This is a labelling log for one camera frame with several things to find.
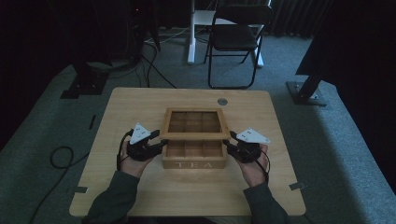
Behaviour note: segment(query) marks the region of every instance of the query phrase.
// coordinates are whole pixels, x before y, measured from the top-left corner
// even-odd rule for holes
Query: hand
[[[260,144],[260,148],[262,151],[266,154],[268,150],[267,145]],[[257,159],[257,161],[262,165],[262,167],[267,168],[268,166],[268,160],[265,158],[264,153],[260,155],[260,157]],[[250,163],[242,163],[238,160],[236,162],[239,164],[242,170],[242,174],[245,178],[245,181],[247,184],[252,188],[256,187],[262,183],[265,182],[265,175],[260,168],[260,166],[255,162],[250,162]]]
[[[125,141],[122,145],[121,151],[121,171],[128,174],[133,175],[135,177],[140,178],[145,170],[146,166],[154,159],[151,158],[146,161],[134,161],[132,158],[128,157],[126,153],[126,148],[128,146],[128,141]]]

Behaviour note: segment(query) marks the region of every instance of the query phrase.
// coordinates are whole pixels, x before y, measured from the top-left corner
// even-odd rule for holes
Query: black metal base
[[[286,85],[295,104],[327,106],[319,90],[315,90],[314,94],[309,98],[302,98],[299,96],[299,91],[304,85],[303,82],[286,82]]]
[[[82,95],[100,95],[106,85],[109,73],[99,73],[91,71],[92,77],[90,81],[81,81],[77,75],[69,90],[64,91],[61,99],[77,99]]]

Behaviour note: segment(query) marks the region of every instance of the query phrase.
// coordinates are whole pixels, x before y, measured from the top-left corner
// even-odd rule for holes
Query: wooden box
[[[220,108],[167,108],[160,138],[164,169],[221,169],[230,131]]]

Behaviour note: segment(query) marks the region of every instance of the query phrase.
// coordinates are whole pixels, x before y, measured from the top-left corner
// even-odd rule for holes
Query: black chair
[[[212,89],[247,89],[256,76],[257,63],[262,47],[263,31],[273,17],[273,10],[264,5],[230,5],[219,7],[213,17],[207,43],[206,58],[209,57],[208,85]],[[233,24],[219,24],[223,19]],[[246,51],[246,54],[213,54],[213,48],[218,51]],[[253,75],[246,86],[213,86],[211,83],[212,57],[214,56],[245,56],[243,63],[250,52],[257,50],[254,61]]]

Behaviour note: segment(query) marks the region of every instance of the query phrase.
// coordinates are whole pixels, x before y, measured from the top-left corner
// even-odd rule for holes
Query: dark green sleeve
[[[274,199],[266,183],[245,189],[254,224],[290,223],[286,211]]]
[[[123,219],[134,206],[139,178],[116,171],[107,190],[93,201],[83,223],[114,223]]]

